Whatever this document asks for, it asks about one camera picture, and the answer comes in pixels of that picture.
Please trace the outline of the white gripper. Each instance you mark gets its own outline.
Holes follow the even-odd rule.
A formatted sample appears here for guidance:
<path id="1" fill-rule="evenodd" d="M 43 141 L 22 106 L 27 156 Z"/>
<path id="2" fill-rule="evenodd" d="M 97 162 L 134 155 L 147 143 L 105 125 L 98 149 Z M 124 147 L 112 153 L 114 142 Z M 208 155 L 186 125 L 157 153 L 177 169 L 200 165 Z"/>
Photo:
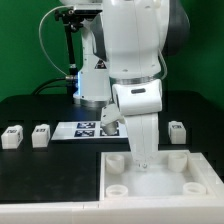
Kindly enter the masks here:
<path id="1" fill-rule="evenodd" d="M 139 170 L 146 172 L 159 144 L 158 113 L 162 110 L 161 80 L 134 85 L 114 84 L 113 97 L 124 118 L 128 141 Z"/>

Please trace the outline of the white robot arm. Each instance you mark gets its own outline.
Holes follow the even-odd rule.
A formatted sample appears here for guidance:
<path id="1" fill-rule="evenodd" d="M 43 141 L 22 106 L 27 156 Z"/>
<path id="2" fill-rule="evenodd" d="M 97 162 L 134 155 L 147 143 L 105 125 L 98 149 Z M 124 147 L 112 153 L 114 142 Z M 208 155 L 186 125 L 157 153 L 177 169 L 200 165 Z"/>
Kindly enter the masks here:
<path id="1" fill-rule="evenodd" d="M 147 169 L 158 154 L 164 57 L 177 53 L 189 34 L 180 0 L 59 1 L 74 10 L 97 11 L 94 52 L 108 63 L 112 93 L 101 127 L 111 135 L 115 122 L 123 122 L 134 162 Z"/>

